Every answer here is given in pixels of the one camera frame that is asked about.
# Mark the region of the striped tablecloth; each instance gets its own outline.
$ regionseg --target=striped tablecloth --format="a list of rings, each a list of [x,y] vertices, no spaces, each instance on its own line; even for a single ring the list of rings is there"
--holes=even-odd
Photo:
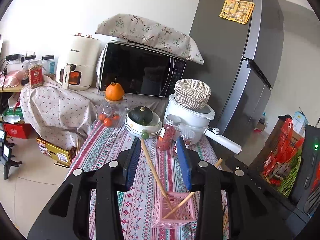
[[[131,148],[134,137],[125,127],[106,128],[97,124],[79,154],[74,159],[68,175],[77,168],[92,171],[101,168],[111,160],[115,160],[120,151]],[[187,192],[181,175],[179,160],[172,147],[167,152],[156,149],[156,138],[145,140],[152,162],[167,191]],[[215,164],[217,157],[206,136],[191,149],[198,152],[202,160]],[[223,205],[225,192],[221,191]],[[160,196],[160,190],[143,153],[140,155],[133,186],[127,193],[118,192],[118,204],[124,239],[140,240],[187,240],[194,239],[196,222],[188,223],[179,229],[151,228],[152,208],[154,201]],[[196,214],[198,214],[199,193],[193,198]],[[90,204],[90,238],[95,239],[95,191],[92,192]]]

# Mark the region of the charger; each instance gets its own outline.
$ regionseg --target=charger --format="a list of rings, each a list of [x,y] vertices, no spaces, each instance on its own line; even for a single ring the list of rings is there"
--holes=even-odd
[[[5,61],[16,60],[19,58],[19,54],[11,54],[5,57]]]

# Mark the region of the tile floor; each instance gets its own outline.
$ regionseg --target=tile floor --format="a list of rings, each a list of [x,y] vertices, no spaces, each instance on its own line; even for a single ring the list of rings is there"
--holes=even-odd
[[[0,202],[8,216],[27,238],[34,221],[63,182],[68,169],[54,165],[43,155],[34,132],[30,139],[14,138],[13,160],[22,161],[19,168],[11,167],[9,178],[0,178]]]

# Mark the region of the woven basket lid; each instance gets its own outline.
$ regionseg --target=woven basket lid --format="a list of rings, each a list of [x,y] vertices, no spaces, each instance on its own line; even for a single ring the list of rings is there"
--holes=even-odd
[[[210,87],[196,79],[181,79],[177,81],[174,91],[175,100],[190,109],[205,107],[211,95]]]
[[[203,102],[209,99],[211,95],[210,87],[206,83],[196,79],[178,80],[174,86],[174,91],[178,92],[180,96],[183,95],[184,98],[197,102]]]

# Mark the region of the cardboard box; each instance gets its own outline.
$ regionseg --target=cardboard box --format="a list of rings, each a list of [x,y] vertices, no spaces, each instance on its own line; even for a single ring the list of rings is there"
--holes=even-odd
[[[292,118],[293,130],[301,136],[304,136],[306,125],[309,123],[303,113],[296,111]]]
[[[267,121],[265,121],[264,124],[258,122],[256,128],[254,129],[254,132],[261,134],[264,131],[264,129],[267,127],[267,124],[268,124]]]
[[[16,138],[28,139],[32,131],[32,126],[28,123],[4,123],[3,125],[7,134]]]
[[[39,145],[40,151],[56,160],[58,163],[61,163],[66,166],[70,166],[72,159],[76,156],[76,148],[72,147],[70,151],[64,150],[54,144],[49,143],[46,140],[43,140],[40,137],[36,138]]]

